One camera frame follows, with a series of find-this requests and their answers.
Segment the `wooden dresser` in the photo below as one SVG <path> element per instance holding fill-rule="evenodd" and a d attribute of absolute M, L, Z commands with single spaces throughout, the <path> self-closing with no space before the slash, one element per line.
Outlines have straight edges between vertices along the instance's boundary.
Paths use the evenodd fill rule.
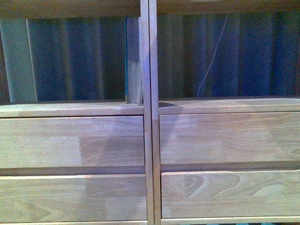
<path fill-rule="evenodd" d="M 2 1 L 0 19 L 140 16 L 144 105 L 0 105 L 0 224 L 300 222 L 300 98 L 158 100 L 158 14 L 280 10 L 299 0 Z"/>

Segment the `blue curtain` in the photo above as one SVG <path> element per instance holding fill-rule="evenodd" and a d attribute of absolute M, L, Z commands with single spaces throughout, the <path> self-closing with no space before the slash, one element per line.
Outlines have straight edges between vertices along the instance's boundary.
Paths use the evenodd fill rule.
<path fill-rule="evenodd" d="M 197 96 L 225 16 L 158 16 L 160 98 Z M 299 40 L 300 12 L 230 14 L 200 96 L 294 95 Z"/>
<path fill-rule="evenodd" d="M 125 99 L 125 18 L 29 20 L 38 101 Z"/>

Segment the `wooden drawer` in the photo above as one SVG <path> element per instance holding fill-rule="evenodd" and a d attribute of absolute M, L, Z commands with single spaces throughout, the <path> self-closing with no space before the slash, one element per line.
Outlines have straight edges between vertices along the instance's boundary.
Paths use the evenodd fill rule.
<path fill-rule="evenodd" d="M 160 116 L 163 165 L 300 161 L 300 112 Z"/>
<path fill-rule="evenodd" d="M 142 166 L 142 116 L 0 119 L 0 168 Z"/>
<path fill-rule="evenodd" d="M 0 223 L 146 220 L 145 175 L 0 177 Z"/>
<path fill-rule="evenodd" d="M 300 171 L 166 172 L 163 218 L 300 215 Z"/>

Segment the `wire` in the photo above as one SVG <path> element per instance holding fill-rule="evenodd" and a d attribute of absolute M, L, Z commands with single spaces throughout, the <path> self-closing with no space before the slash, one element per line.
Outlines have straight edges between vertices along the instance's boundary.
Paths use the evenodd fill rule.
<path fill-rule="evenodd" d="M 211 66 L 212 66 L 212 63 L 213 63 L 214 60 L 215 60 L 215 56 L 216 56 L 216 53 L 217 53 L 217 50 L 218 50 L 218 46 L 219 46 L 221 37 L 222 37 L 222 35 L 223 35 L 223 33 L 224 33 L 224 30 L 225 30 L 225 26 L 226 26 L 226 23 L 227 23 L 227 19 L 228 19 L 228 14 L 226 14 L 226 18 L 225 18 L 225 20 L 224 20 L 224 25 L 223 25 L 221 34 L 220 34 L 220 36 L 219 36 L 219 39 L 218 39 L 218 41 L 217 41 L 217 45 L 216 45 L 215 52 L 214 52 L 214 54 L 213 54 L 213 56 L 212 56 L 212 59 L 211 59 L 211 62 L 210 62 L 210 66 L 208 67 L 207 72 L 206 72 L 206 74 L 205 74 L 205 76 L 204 76 L 202 82 L 201 82 L 200 85 L 199 85 L 198 92 L 197 92 L 197 98 L 199 97 L 199 95 L 200 95 L 200 89 L 201 89 L 202 85 L 204 84 L 204 81 L 206 80 L 208 73 L 210 72 L 210 68 L 211 68 Z"/>

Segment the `vertical wooden divider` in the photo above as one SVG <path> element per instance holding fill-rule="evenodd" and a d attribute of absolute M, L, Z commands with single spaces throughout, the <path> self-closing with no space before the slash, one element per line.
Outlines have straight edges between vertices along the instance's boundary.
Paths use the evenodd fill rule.
<path fill-rule="evenodd" d="M 148 224 L 154 224 L 153 202 L 153 166 L 152 166 L 152 121 L 151 121 L 151 87 L 150 87 L 150 47 L 149 47 L 149 2 L 141 0 L 141 28 L 142 28 L 142 79 L 144 103 L 144 143 L 147 190 L 147 218 Z"/>
<path fill-rule="evenodd" d="M 160 189 L 160 149 L 159 149 L 159 114 L 158 114 L 158 36 L 157 36 L 157 1 L 149 0 L 150 23 L 150 78 L 151 78 L 151 114 L 152 114 L 152 149 L 153 149 L 153 189 L 154 220 L 161 225 L 161 189 Z"/>

